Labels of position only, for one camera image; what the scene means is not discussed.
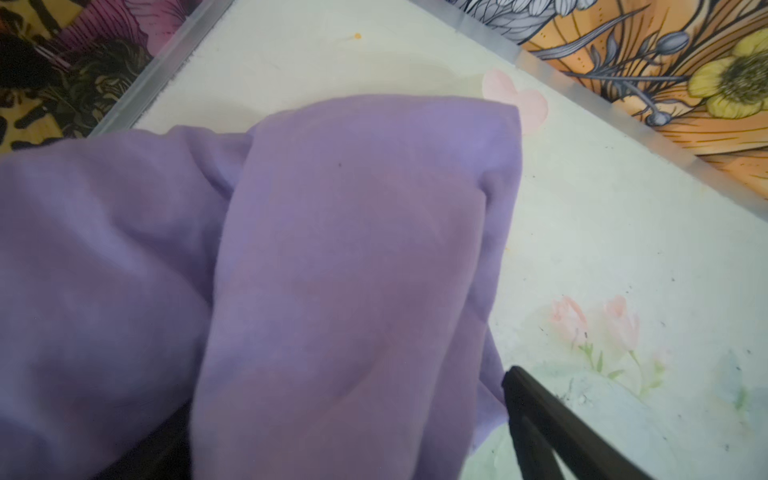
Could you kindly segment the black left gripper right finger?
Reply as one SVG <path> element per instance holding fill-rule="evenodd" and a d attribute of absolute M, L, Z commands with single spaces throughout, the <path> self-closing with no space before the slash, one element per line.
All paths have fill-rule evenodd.
<path fill-rule="evenodd" d="M 559 461 L 578 479 L 650 479 L 523 368 L 507 371 L 502 388 L 524 479 L 562 479 Z"/>

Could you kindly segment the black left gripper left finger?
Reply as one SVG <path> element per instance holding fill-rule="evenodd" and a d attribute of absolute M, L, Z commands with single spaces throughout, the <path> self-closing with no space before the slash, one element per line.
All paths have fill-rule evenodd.
<path fill-rule="evenodd" d="M 97 480 L 190 480 L 191 402 L 188 401 L 148 437 L 94 476 Z"/>

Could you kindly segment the lilac purple cloth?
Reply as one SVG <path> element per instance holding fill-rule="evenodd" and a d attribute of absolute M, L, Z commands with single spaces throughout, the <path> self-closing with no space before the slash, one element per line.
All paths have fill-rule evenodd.
<path fill-rule="evenodd" d="M 90 479 L 189 406 L 196 479 L 455 479 L 521 117 L 357 96 L 1 162 L 1 475 Z"/>

